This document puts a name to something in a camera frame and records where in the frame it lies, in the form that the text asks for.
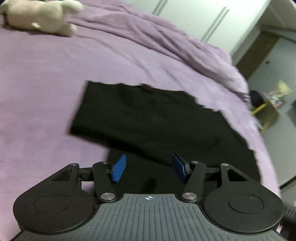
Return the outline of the white plush bunny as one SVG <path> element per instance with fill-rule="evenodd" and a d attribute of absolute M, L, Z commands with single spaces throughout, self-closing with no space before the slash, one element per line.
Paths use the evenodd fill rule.
<path fill-rule="evenodd" d="M 67 22 L 69 15 L 83 10 L 79 1 L 4 1 L 1 14 L 11 27 L 34 30 L 47 34 L 71 37 L 77 31 L 74 24 Z"/>

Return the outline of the purple bed blanket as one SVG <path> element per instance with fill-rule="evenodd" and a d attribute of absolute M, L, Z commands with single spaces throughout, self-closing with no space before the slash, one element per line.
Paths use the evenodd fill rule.
<path fill-rule="evenodd" d="M 220 111 L 255 152 L 262 184 L 280 188 L 249 112 L 245 79 L 221 49 L 122 1 L 84 1 L 73 37 L 1 25 L 1 240 L 19 232 L 15 199 L 69 163 L 107 149 L 68 134 L 86 81 L 183 90 Z"/>

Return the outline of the brown wooden door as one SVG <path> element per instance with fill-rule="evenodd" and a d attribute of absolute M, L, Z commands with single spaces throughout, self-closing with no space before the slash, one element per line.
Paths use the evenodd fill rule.
<path fill-rule="evenodd" d="M 257 70 L 280 38 L 276 35 L 260 33 L 236 64 L 236 68 L 246 81 Z"/>

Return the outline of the dark clothes on chair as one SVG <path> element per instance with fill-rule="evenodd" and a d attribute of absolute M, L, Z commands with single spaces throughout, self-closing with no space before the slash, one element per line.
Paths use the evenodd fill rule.
<path fill-rule="evenodd" d="M 258 108 L 265 103 L 263 97 L 258 91 L 250 90 L 249 95 L 251 99 L 251 105 L 253 108 Z"/>

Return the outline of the white wardrobe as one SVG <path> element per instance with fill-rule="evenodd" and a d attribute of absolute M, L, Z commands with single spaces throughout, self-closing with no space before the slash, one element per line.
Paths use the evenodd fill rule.
<path fill-rule="evenodd" d="M 200 41 L 234 55 L 269 5 L 244 0 L 133 0 L 133 7 L 172 22 Z"/>

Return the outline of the flower bouquet in paper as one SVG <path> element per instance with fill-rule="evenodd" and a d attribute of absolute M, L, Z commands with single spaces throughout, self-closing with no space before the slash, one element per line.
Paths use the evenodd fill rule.
<path fill-rule="evenodd" d="M 284 81 L 279 80 L 275 90 L 268 92 L 266 98 L 275 108 L 279 108 L 283 104 L 282 99 L 291 93 L 292 89 Z"/>

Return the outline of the black long-sleeve shirt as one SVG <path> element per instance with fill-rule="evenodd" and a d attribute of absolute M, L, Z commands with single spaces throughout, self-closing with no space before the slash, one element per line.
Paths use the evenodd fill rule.
<path fill-rule="evenodd" d="M 183 91 L 90 81 L 70 133 L 107 146 L 111 158 L 127 153 L 127 170 L 146 165 L 151 173 L 148 187 L 123 178 L 132 192 L 163 192 L 169 183 L 181 190 L 171 165 L 174 154 L 208 167 L 228 163 L 261 180 L 245 139 L 222 113 L 197 104 Z"/>

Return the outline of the yellow-legged side table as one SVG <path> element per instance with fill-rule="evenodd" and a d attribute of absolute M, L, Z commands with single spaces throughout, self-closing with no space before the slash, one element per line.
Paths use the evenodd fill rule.
<path fill-rule="evenodd" d="M 266 98 L 262 105 L 251 112 L 251 115 L 253 116 L 260 133 L 262 133 L 277 121 L 279 112 L 271 99 Z"/>

